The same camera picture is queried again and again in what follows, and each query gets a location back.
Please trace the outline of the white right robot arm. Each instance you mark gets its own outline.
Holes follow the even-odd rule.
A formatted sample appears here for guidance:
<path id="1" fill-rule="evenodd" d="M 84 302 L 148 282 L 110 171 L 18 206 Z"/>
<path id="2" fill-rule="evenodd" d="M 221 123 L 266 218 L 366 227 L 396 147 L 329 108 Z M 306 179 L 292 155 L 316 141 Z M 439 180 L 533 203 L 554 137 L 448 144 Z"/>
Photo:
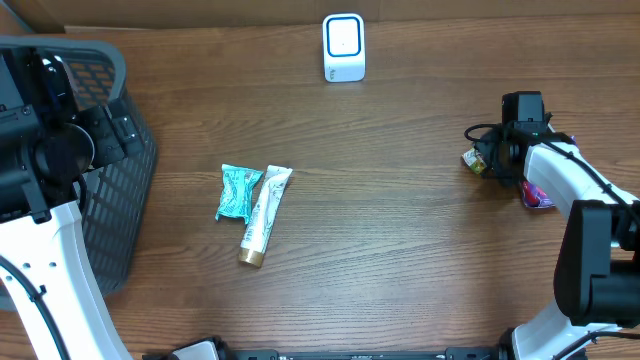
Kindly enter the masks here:
<path id="1" fill-rule="evenodd" d="M 583 359 L 603 337 L 638 339 L 639 200 L 618 188 L 555 131 L 538 91 L 503 95 L 502 119 L 485 125 L 467 159 L 505 187 L 528 182 L 567 223 L 553 278 L 553 300 L 532 320 L 506 331 L 488 359 Z"/>

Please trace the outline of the white tube gold cap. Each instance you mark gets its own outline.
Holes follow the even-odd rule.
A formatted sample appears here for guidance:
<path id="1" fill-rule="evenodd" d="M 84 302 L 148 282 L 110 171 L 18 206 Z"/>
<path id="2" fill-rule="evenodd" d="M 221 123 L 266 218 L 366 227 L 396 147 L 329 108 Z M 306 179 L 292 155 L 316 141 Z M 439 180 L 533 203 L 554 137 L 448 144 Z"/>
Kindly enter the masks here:
<path id="1" fill-rule="evenodd" d="M 293 170 L 269 165 L 240 244 L 240 262 L 260 268 L 268 247 L 282 196 Z"/>

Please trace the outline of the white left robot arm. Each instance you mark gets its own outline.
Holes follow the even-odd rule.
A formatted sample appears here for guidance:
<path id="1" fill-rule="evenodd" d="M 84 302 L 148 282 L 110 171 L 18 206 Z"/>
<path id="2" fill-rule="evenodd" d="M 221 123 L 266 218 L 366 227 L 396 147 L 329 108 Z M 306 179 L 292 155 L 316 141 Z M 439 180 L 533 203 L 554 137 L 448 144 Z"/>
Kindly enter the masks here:
<path id="1" fill-rule="evenodd" d="M 1 280 L 40 359 L 127 359 L 82 219 L 85 173 L 143 150 L 124 99 L 79 108 L 61 56 L 1 48 Z"/>

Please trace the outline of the purple sanitary pad pack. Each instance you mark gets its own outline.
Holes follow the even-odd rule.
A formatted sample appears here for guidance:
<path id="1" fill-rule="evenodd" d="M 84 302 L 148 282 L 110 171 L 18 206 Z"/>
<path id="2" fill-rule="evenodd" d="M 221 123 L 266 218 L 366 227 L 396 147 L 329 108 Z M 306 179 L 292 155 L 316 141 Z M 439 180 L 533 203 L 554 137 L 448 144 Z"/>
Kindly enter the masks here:
<path id="1" fill-rule="evenodd" d="M 551 143 L 560 142 L 570 145 L 577 144 L 576 138 L 570 135 L 565 137 L 546 135 L 543 140 Z M 519 189 L 525 207 L 532 209 L 548 209 L 555 207 L 555 204 L 549 195 L 539 186 L 531 182 L 526 175 L 522 176 L 519 183 Z"/>

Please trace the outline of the green yellow snack pouch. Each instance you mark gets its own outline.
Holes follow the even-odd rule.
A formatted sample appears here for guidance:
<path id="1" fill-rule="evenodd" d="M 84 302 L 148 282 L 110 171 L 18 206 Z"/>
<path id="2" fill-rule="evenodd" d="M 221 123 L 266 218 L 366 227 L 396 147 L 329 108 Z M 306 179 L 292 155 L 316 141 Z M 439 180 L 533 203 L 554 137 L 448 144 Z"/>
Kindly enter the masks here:
<path id="1" fill-rule="evenodd" d="M 471 148 L 461 155 L 462 161 L 475 174 L 482 175 L 487 170 L 483 156 L 476 148 Z"/>

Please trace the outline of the teal packet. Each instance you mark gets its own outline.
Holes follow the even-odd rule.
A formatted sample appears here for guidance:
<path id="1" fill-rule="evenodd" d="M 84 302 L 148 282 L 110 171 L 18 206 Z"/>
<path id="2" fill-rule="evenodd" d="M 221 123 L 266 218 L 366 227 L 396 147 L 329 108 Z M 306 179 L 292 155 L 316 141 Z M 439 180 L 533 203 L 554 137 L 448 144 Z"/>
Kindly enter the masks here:
<path id="1" fill-rule="evenodd" d="M 215 219 L 242 219 L 248 224 L 252 212 L 253 190 L 263 172 L 229 164 L 223 164 L 221 170 L 223 189 Z"/>

